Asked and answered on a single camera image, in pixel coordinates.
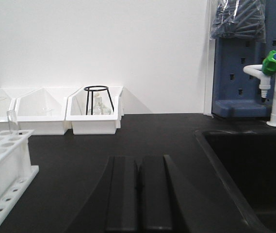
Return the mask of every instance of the white wall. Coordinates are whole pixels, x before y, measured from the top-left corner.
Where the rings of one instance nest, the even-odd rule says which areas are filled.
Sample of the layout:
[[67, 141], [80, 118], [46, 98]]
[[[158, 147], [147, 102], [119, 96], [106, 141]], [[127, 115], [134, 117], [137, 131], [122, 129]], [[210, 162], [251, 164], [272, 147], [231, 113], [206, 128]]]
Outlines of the white wall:
[[125, 113], [202, 113], [207, 0], [0, 0], [0, 87], [124, 85]]

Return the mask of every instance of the green valve handle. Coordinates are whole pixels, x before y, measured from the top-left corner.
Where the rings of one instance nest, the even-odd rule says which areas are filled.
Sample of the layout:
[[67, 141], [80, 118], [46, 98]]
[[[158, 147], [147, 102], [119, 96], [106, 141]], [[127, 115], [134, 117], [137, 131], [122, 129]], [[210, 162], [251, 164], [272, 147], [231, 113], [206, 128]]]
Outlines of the green valve handle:
[[265, 75], [272, 76], [276, 73], [276, 51], [272, 50], [263, 61], [262, 72]]

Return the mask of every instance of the faucet base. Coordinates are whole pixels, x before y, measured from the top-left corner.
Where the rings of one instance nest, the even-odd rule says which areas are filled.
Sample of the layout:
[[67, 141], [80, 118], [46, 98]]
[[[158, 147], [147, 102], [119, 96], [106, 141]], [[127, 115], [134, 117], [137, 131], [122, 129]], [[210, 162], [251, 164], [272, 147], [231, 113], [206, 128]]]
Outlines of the faucet base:
[[276, 127], [276, 122], [267, 121], [266, 124], [272, 127]]

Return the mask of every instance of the white test tube rack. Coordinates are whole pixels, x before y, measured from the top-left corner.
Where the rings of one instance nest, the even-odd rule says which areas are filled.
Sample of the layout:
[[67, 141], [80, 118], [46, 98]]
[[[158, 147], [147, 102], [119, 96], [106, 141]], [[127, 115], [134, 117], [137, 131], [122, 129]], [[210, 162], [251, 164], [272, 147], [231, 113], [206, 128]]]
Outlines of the white test tube rack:
[[39, 171], [30, 162], [28, 138], [32, 133], [0, 132], [0, 225]]

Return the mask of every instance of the blue pegboard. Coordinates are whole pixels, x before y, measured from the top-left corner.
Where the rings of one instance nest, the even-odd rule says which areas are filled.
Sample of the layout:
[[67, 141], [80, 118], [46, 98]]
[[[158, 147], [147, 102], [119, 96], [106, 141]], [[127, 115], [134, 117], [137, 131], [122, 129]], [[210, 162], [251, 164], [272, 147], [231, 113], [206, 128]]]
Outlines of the blue pegboard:
[[260, 81], [243, 67], [262, 64], [276, 50], [276, 0], [266, 3], [266, 44], [244, 39], [217, 39], [214, 64], [212, 113], [221, 117], [268, 117], [274, 95], [275, 77], [267, 101], [261, 102]]

